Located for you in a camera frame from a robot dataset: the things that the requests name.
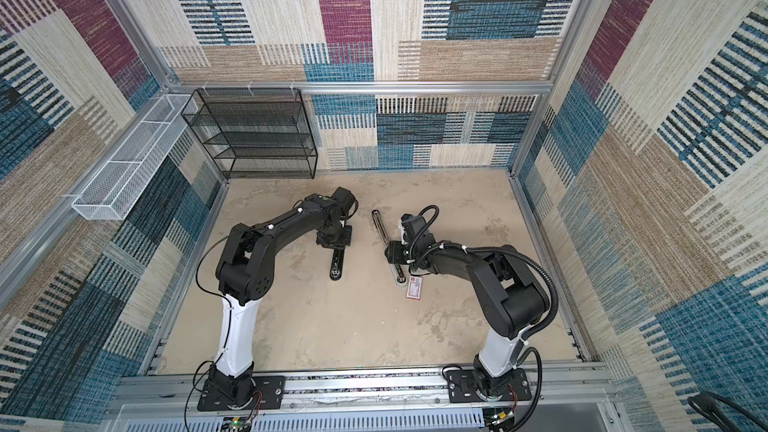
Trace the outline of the grey silver stapler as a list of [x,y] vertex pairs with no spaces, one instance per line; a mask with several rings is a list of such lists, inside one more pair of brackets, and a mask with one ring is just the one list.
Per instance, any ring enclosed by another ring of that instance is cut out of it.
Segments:
[[[372,217],[374,227],[377,230],[377,233],[384,244],[384,249],[388,250],[390,237],[382,221],[380,211],[378,209],[373,209],[371,212],[371,217]],[[407,279],[401,267],[398,264],[389,263],[389,268],[392,272],[392,275],[397,285],[400,287],[405,287],[407,284]]]

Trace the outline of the red white staple box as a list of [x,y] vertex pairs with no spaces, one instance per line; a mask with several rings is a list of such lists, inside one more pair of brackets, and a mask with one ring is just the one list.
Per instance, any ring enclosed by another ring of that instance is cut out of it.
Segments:
[[423,279],[418,276],[411,276],[409,278],[408,287],[406,291],[406,297],[412,300],[420,300],[422,293]]

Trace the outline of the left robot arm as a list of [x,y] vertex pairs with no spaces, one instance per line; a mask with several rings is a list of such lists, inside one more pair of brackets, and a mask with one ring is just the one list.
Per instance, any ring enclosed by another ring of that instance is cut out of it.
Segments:
[[339,280],[351,244],[347,221],[357,207],[352,192],[339,187],[330,196],[311,194],[264,223],[231,229],[215,272],[223,306],[219,352],[207,372],[199,411],[254,410],[264,404],[264,388],[253,376],[252,336],[260,303],[274,283],[276,257],[314,231],[317,245],[333,252],[329,277]]

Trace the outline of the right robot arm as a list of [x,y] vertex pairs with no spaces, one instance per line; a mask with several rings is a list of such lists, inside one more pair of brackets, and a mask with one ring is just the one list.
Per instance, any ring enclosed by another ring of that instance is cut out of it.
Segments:
[[415,276],[446,275],[471,283],[489,324],[483,348],[473,363],[473,381],[483,400],[499,400],[525,360],[524,348],[558,313],[552,277],[511,245],[469,247],[436,240],[434,218],[404,214],[401,238],[385,250],[387,261]]

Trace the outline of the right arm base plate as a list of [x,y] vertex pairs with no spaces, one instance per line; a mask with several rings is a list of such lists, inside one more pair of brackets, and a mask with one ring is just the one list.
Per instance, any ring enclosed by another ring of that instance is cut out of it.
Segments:
[[511,369],[501,377],[490,377],[482,368],[463,369],[447,365],[441,369],[451,403],[519,402],[533,398],[531,382],[522,368]]

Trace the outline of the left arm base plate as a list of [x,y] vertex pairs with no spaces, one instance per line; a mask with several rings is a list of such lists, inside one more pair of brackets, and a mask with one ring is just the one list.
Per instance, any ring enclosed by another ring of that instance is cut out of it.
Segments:
[[286,377],[251,376],[232,379],[216,373],[207,378],[198,399],[200,412],[277,410],[281,407]]

